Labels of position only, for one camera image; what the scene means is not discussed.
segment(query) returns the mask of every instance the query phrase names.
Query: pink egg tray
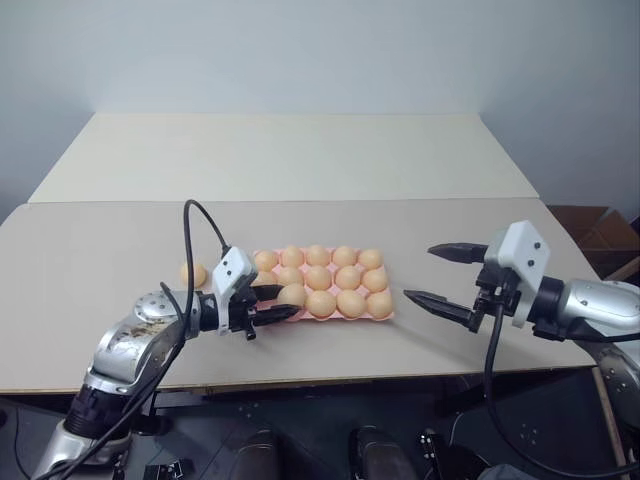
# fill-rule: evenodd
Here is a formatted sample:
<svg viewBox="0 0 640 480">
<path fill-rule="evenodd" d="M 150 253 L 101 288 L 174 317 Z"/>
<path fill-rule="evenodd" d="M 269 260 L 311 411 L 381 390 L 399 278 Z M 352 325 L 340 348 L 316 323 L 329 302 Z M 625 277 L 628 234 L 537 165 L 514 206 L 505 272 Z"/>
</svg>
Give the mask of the pink egg tray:
<svg viewBox="0 0 640 480">
<path fill-rule="evenodd" d="M 276 252 L 278 254 L 278 259 L 279 259 L 278 264 L 271 270 L 276 275 L 278 275 L 280 273 L 280 271 L 284 268 L 280 263 L 280 255 L 281 255 L 283 250 L 284 249 L 273 249 L 272 250 L 272 251 L 274 251 L 274 252 Z M 304 248 L 304 247 L 300 247 L 300 250 L 302 250 L 302 252 L 305 255 L 305 259 L 306 259 L 307 249 Z M 335 248 L 326 248 L 326 250 L 329 252 L 330 258 L 333 258 L 333 251 L 335 250 Z M 255 255 L 259 251 L 260 250 L 256 250 L 256 251 L 253 252 L 253 254 Z M 355 251 L 356 251 L 357 255 L 360 255 L 360 250 L 359 249 L 355 249 Z M 367 269 L 364 267 L 364 265 L 361 265 L 360 263 L 356 263 L 354 266 L 358 269 L 358 271 L 360 272 L 361 275 L 365 271 L 367 271 Z M 305 262 L 305 263 L 303 263 L 302 265 L 300 265 L 298 267 L 298 270 L 300 270 L 302 272 L 302 275 L 304 277 L 304 274 L 307 273 L 307 271 L 310 268 L 311 268 L 311 266 L 308 265 Z M 331 293 L 335 297 L 342 291 L 342 289 L 340 287 L 338 287 L 336 285 L 336 283 L 335 283 L 335 275 L 336 275 L 336 272 L 338 270 L 340 270 L 340 267 L 338 265 L 336 265 L 335 263 L 333 263 L 333 261 L 331 261 L 329 263 L 329 265 L 327 265 L 325 268 L 327 270 L 329 270 L 329 272 L 331 273 L 331 286 L 326 291 Z M 384 268 L 384 263 L 380 267 L 378 267 L 377 269 L 374 269 L 374 270 L 381 270 L 381 271 L 385 272 L 385 274 L 386 274 L 386 270 Z M 313 289 L 311 289 L 307 285 L 304 285 L 304 289 L 307 291 L 307 294 L 309 294 L 309 293 L 311 293 L 313 291 Z M 369 290 L 362 284 L 360 284 L 360 286 L 357 289 L 355 289 L 354 291 L 359 293 L 360 295 L 362 295 L 364 298 L 368 297 L 369 294 L 370 294 Z M 389 286 L 387 286 L 387 288 L 382 290 L 380 293 L 391 293 L 391 291 L 389 289 Z M 358 317 L 358 319 L 368 319 L 368 320 L 374 320 L 374 321 L 377 321 L 377 322 L 381 322 L 381 321 L 393 318 L 393 316 L 394 316 L 394 312 L 393 311 L 389 315 L 387 315 L 386 317 L 383 317 L 383 318 L 373 318 L 373 316 L 370 313 L 365 312 L 362 315 L 360 315 Z M 331 315 L 329 315 L 328 317 L 324 317 L 324 318 L 315 317 L 308 310 L 301 310 L 294 317 L 291 317 L 287 321 L 288 322 L 297 322 L 299 320 L 317 320 L 317 321 L 322 322 L 322 321 L 326 321 L 326 320 L 329 320 L 329 319 L 338 319 L 338 320 L 347 320 L 347 321 L 356 320 L 356 319 L 353 319 L 353 318 L 345 318 L 340 313 L 340 311 L 336 308 L 336 310 Z"/>
</svg>

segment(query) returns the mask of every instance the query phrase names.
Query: white tabletop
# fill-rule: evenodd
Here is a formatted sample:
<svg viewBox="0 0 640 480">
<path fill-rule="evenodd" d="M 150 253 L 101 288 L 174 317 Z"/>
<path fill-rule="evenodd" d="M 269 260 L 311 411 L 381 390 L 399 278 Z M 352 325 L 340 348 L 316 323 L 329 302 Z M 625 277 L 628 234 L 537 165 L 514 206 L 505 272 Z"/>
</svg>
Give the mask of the white tabletop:
<svg viewBox="0 0 640 480">
<path fill-rule="evenodd" d="M 419 309 L 402 289 L 471 305 L 478 265 L 446 262 L 427 247 L 487 242 L 530 219 L 552 249 L 548 274 L 595 279 L 572 240 L 537 199 L 208 204 L 228 241 L 248 251 L 320 243 L 378 247 L 385 255 L 393 320 L 279 324 L 190 341 L 163 385 L 238 385 L 479 372 L 491 320 L 474 335 Z M 0 228 L 0 391 L 76 390 L 98 340 L 134 300 L 164 280 L 181 288 L 180 203 L 27 204 Z M 197 261 L 219 246 L 194 215 Z M 505 322 L 498 370 L 591 365 L 571 342 L 533 337 Z"/>
<path fill-rule="evenodd" d="M 478 115 L 96 114 L 30 202 L 537 198 Z"/>
</svg>

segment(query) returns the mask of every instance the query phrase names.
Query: white table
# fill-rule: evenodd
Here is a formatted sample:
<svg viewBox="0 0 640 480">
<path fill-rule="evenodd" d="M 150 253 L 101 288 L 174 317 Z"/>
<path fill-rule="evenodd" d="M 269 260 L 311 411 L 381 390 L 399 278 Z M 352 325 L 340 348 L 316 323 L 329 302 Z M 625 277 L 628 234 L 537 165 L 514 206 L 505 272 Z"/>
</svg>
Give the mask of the white table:
<svg viewBox="0 0 640 480">
<path fill-rule="evenodd" d="M 228 241 L 248 251 L 293 243 L 375 246 L 392 283 L 393 320 L 299 322 L 259 329 L 258 338 L 205 333 L 190 341 L 165 387 L 479 372 L 491 321 L 478 335 L 419 309 L 402 289 L 424 289 L 470 305 L 479 266 L 446 262 L 427 247 L 487 242 L 530 219 L 552 249 L 548 274 L 595 279 L 564 229 L 537 199 L 353 202 L 225 202 L 207 205 Z M 164 280 L 180 288 L 180 203 L 39 203 L 0 228 L 0 392 L 73 391 L 103 332 L 138 295 Z M 219 256 L 194 215 L 198 261 Z M 576 345 L 541 340 L 506 322 L 498 370 L 591 365 Z"/>
<path fill-rule="evenodd" d="M 537 196 L 475 114 L 96 114 L 29 201 Z"/>
</svg>

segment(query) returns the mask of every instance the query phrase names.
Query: egg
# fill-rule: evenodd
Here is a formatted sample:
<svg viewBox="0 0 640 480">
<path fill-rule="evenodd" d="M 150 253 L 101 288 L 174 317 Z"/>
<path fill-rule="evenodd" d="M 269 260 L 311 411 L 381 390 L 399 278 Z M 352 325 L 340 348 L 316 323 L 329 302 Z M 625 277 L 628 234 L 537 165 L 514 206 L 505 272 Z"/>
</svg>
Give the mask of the egg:
<svg viewBox="0 0 640 480">
<path fill-rule="evenodd" d="M 189 272 L 187 268 L 187 264 L 185 263 L 180 269 L 180 279 L 182 283 L 188 285 L 189 283 Z M 204 285 L 204 282 L 207 281 L 207 269 L 204 268 L 203 265 L 196 263 L 193 266 L 193 286 L 195 288 L 201 287 Z"/>
<path fill-rule="evenodd" d="M 360 286 L 360 270 L 352 265 L 342 267 L 336 273 L 336 285 L 344 290 L 355 290 Z"/>
<path fill-rule="evenodd" d="M 384 270 L 376 269 L 369 270 L 365 272 L 362 276 L 362 284 L 372 293 L 381 292 L 387 285 L 389 285 L 389 281 L 387 280 L 387 274 L 384 273 Z"/>
<path fill-rule="evenodd" d="M 374 320 L 383 320 L 393 311 L 391 294 L 387 292 L 372 293 L 367 298 L 367 311 Z"/>
<path fill-rule="evenodd" d="M 258 272 L 258 276 L 251 283 L 251 286 L 258 287 L 260 285 L 277 285 L 278 277 L 273 272 Z"/>
<path fill-rule="evenodd" d="M 271 250 L 260 250 L 254 260 L 259 271 L 270 272 L 278 264 L 278 254 Z"/>
<path fill-rule="evenodd" d="M 367 310 L 364 297 L 353 290 L 341 291 L 336 300 L 338 310 L 347 319 L 359 318 Z"/>
<path fill-rule="evenodd" d="M 278 273 L 278 283 L 280 285 L 291 285 L 292 283 L 299 283 L 300 285 L 304 284 L 304 279 L 302 278 L 302 272 L 294 267 L 284 267 Z"/>
<path fill-rule="evenodd" d="M 356 251 L 351 247 L 338 247 L 333 251 L 333 263 L 339 267 L 355 265 L 358 260 Z"/>
<path fill-rule="evenodd" d="M 317 319 L 325 319 L 336 310 L 336 299 L 325 290 L 315 290 L 307 296 L 305 307 Z"/>
<path fill-rule="evenodd" d="M 379 268 L 382 265 L 382 253 L 377 248 L 368 248 L 358 255 L 358 263 L 367 270 Z"/>
<path fill-rule="evenodd" d="M 298 268 L 304 263 L 304 253 L 298 247 L 289 245 L 280 253 L 280 264 L 283 267 Z"/>
<path fill-rule="evenodd" d="M 307 248 L 306 259 L 307 264 L 309 265 L 320 265 L 321 267 L 326 267 L 331 261 L 331 254 L 329 253 L 329 250 L 321 245 L 311 245 Z"/>
<path fill-rule="evenodd" d="M 326 290 L 331 286 L 331 273 L 326 268 L 315 265 L 304 275 L 304 280 L 313 290 Z"/>
<path fill-rule="evenodd" d="M 280 305 L 295 305 L 297 307 L 304 307 L 304 302 L 307 299 L 307 291 L 299 283 L 292 283 L 287 285 L 280 293 L 278 293 L 277 302 Z"/>
</svg>

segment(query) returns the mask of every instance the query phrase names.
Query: egg carton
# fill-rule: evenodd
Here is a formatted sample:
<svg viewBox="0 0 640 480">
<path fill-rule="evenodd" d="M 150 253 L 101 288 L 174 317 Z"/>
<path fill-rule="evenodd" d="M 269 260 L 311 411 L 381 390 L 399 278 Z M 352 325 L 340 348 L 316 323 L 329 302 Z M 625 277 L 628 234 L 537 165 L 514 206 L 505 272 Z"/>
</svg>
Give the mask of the egg carton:
<svg viewBox="0 0 640 480">
<path fill-rule="evenodd" d="M 300 272 L 302 273 L 302 276 L 303 276 L 303 278 L 304 278 L 304 276 L 305 276 L 305 274 L 307 273 L 307 271 L 309 271 L 309 269 L 311 268 L 311 265 L 308 265 L 308 264 L 306 263 L 306 258 L 307 258 L 307 249 L 306 249 L 306 248 L 304 248 L 304 247 L 299 247 L 299 248 L 300 248 L 300 250 L 304 253 L 305 263 L 303 263 L 302 265 L 300 265 L 300 266 L 298 267 L 298 270 L 300 270 Z M 343 289 L 342 289 L 342 288 L 340 288 L 340 287 L 338 287 L 338 286 L 336 285 L 336 283 L 335 283 L 335 276 L 336 276 L 337 271 L 338 271 L 338 270 L 340 270 L 340 268 L 342 268 L 342 267 L 339 267 L 338 265 L 336 265 L 335 263 L 333 263 L 333 251 L 334 251 L 336 248 L 329 248 L 329 247 L 327 247 L 327 248 L 325 248 L 325 249 L 329 252 L 329 258 L 331 259 L 330 263 L 325 267 L 327 270 L 329 270 L 329 273 L 331 273 L 331 286 L 330 286 L 328 289 L 326 289 L 326 291 L 327 291 L 327 292 L 329 292 L 329 293 L 331 293 L 334 297 L 337 297 L 337 296 L 338 296 L 338 294 L 339 294 Z M 357 255 L 357 257 L 359 257 L 359 256 L 360 256 L 360 252 L 361 252 L 361 250 L 360 250 L 360 249 L 357 249 L 357 248 L 354 248 L 354 250 L 356 251 L 356 255 Z M 255 255 L 256 255 L 258 252 L 260 252 L 260 251 L 261 251 L 261 250 L 255 250 L 255 251 L 253 252 L 253 255 L 255 256 Z M 277 264 L 274 268 L 272 268 L 272 269 L 271 269 L 271 272 L 273 272 L 276 276 L 278 276 L 278 275 L 279 275 L 279 273 L 280 273 L 280 271 L 284 268 L 284 267 L 282 266 L 282 263 L 281 263 L 281 262 L 282 262 L 282 255 L 281 255 L 281 254 L 282 254 L 282 252 L 284 251 L 284 249 L 273 249 L 273 250 L 271 250 L 271 251 L 273 251 L 273 252 L 275 252 L 275 253 L 277 253 L 277 254 L 278 254 L 278 264 Z M 367 271 L 367 268 L 365 268 L 365 266 L 364 266 L 364 265 L 362 265 L 362 264 L 360 264 L 360 263 L 357 263 L 357 262 L 356 262 L 356 264 L 355 264 L 354 266 L 358 269 L 358 271 L 360 272 L 360 276 L 361 276 L 361 278 L 362 278 L 362 274 L 363 274 L 365 271 Z M 385 267 L 384 267 L 384 263 L 383 263 L 380 267 L 375 268 L 375 269 L 372 269 L 372 270 L 381 270 L 381 271 L 383 271 L 383 272 L 385 273 L 385 275 L 387 276 L 387 282 L 388 282 L 388 283 L 390 283 L 390 282 L 389 282 L 389 276 L 387 275 L 387 273 L 386 273 L 386 269 L 385 269 Z M 309 293 L 313 292 L 313 289 L 312 289 L 312 288 L 310 288 L 309 286 L 307 286 L 306 284 L 304 285 L 304 289 L 306 290 L 307 295 L 308 295 Z M 354 289 L 354 291 L 355 291 L 356 293 L 360 294 L 360 295 L 361 295 L 362 297 L 364 297 L 365 299 L 369 296 L 369 294 L 371 294 L 371 293 L 372 293 L 372 292 L 370 292 L 370 291 L 369 291 L 369 290 L 368 290 L 364 285 L 362 285 L 362 284 L 360 284 L 360 286 L 359 286 L 358 288 Z M 389 289 L 389 285 L 387 285 L 387 288 L 385 288 L 384 290 L 381 290 L 380 292 L 376 292 L 376 293 L 389 293 L 389 294 L 390 294 L 390 293 L 391 293 L 391 290 Z M 367 319 L 367 320 L 373 320 L 373 321 L 376 321 L 376 322 L 382 322 L 382 321 L 384 321 L 384 320 L 389 320 L 390 318 L 393 318 L 393 316 L 394 316 L 394 312 L 393 312 L 393 311 L 391 311 L 391 313 L 390 313 L 389 315 L 387 315 L 386 317 L 383 317 L 383 318 L 373 318 L 373 316 L 372 316 L 369 312 L 366 312 L 366 311 L 365 311 L 365 313 L 363 313 L 362 315 L 360 315 L 357 319 Z M 355 318 L 346 318 L 344 315 L 342 315 L 342 314 L 340 313 L 340 311 L 339 311 L 339 310 L 338 310 L 338 308 L 336 307 L 336 309 L 334 310 L 334 312 L 333 312 L 331 315 L 329 315 L 328 317 L 322 317 L 322 318 L 319 318 L 319 317 L 316 317 L 316 316 L 312 315 L 312 314 L 311 314 L 311 312 L 309 312 L 307 309 L 303 309 L 303 310 L 301 310 L 300 312 L 298 312 L 295 316 L 293 316 L 293 317 L 291 317 L 291 318 L 287 319 L 286 321 L 287 321 L 287 322 L 297 322 L 297 321 L 299 321 L 299 320 L 316 320 L 316 321 L 319 321 L 319 322 L 324 322 L 324 321 L 329 320 L 329 319 L 347 320 L 347 321 L 357 320 L 357 319 L 355 319 Z"/>
</svg>

